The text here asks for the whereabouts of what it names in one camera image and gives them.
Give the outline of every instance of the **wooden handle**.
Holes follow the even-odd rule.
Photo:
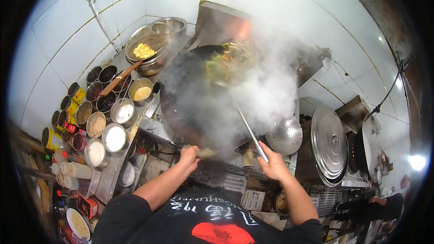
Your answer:
[[[99,96],[106,96],[108,95],[118,84],[122,81],[122,79],[126,78],[129,73],[131,73],[135,68],[137,68],[140,64],[142,64],[143,61],[138,61],[128,67],[125,71],[123,71],[121,74],[119,74],[115,79],[113,79],[110,84],[107,85],[105,89],[102,90],[102,92],[99,94]]]

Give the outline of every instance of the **stir-fry vegetables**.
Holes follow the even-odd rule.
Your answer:
[[[206,62],[206,79],[209,84],[215,81],[236,84],[248,69],[258,66],[257,58],[249,51],[248,41],[231,40],[222,46],[223,53],[214,55]]]

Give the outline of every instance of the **white powder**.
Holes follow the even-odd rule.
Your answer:
[[[131,117],[131,114],[134,112],[134,107],[130,104],[123,104],[118,112],[116,113],[116,120],[117,122],[124,123],[128,121],[128,119]]]
[[[104,146],[99,142],[95,141],[89,146],[89,159],[90,163],[94,166],[101,164],[104,159],[105,149]]]
[[[109,151],[116,152],[122,149],[125,144],[125,131],[121,127],[114,126],[106,136],[106,145]]]

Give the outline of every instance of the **red container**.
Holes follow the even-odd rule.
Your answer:
[[[73,136],[73,147],[77,151],[84,151],[86,148],[87,138],[81,133],[76,133]]]

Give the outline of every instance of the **white plate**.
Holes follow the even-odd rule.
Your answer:
[[[76,213],[79,215],[79,217],[81,218],[80,221],[82,221],[83,224],[86,226],[86,229],[87,229],[87,234],[86,234],[86,235],[80,235],[80,234],[77,232],[77,230],[75,229],[75,225],[73,224],[73,221],[72,221],[72,214],[73,214],[74,212],[76,212]],[[72,231],[74,232],[74,234],[76,234],[80,239],[83,238],[83,237],[85,237],[86,240],[90,240],[90,231],[89,231],[89,227],[87,226],[86,221],[83,219],[83,217],[81,216],[81,214],[80,214],[77,210],[69,208],[69,209],[66,211],[66,219],[68,220],[68,224],[69,224],[69,226],[71,227],[71,229],[72,229]]]

